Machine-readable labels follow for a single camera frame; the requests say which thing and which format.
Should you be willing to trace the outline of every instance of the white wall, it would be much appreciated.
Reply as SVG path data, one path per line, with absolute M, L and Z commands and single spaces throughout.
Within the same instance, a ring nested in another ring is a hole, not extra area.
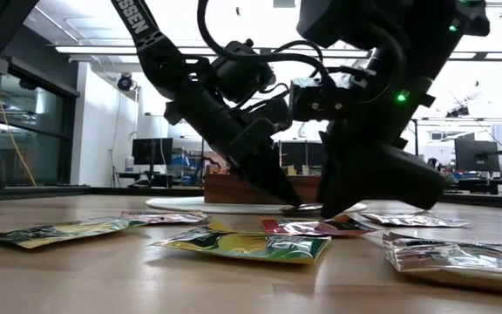
M 131 156 L 130 134 L 139 106 L 101 79 L 87 63 L 78 65 L 77 89 L 82 95 L 75 109 L 71 183 L 110 187 L 112 149 L 114 165 L 123 172 L 125 158 Z M 121 183 L 124 186 L 129 182 L 132 180 Z

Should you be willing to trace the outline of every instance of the wooden table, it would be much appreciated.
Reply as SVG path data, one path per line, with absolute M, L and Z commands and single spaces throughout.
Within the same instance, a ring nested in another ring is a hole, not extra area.
M 146 197 L 0 201 L 0 230 L 143 208 Z M 411 211 L 373 202 L 374 212 Z M 469 229 L 396 229 L 412 236 L 502 242 L 502 209 L 439 204 Z M 256 217 L 218 216 L 257 230 Z M 0 313 L 501 313 L 502 296 L 399 276 L 375 235 L 335 239 L 318 264 L 240 261 L 147 247 L 191 227 L 143 227 L 29 252 L 0 245 Z

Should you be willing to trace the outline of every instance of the security camera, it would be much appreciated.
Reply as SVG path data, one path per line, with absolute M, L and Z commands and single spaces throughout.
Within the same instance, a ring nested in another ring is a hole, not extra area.
M 137 88 L 137 82 L 132 79 L 131 73 L 122 73 L 118 81 L 118 89 L 124 92 L 130 92 Z

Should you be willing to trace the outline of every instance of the crinkled foil wrapper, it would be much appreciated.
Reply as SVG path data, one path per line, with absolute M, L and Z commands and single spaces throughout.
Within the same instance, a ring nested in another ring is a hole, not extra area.
M 384 226 L 458 228 L 470 224 L 469 222 L 454 221 L 437 217 L 426 211 L 421 211 L 414 214 L 361 213 L 361 215 L 372 222 L 382 224 Z
M 383 245 L 387 260 L 405 275 L 502 292 L 502 244 L 441 242 L 388 233 Z

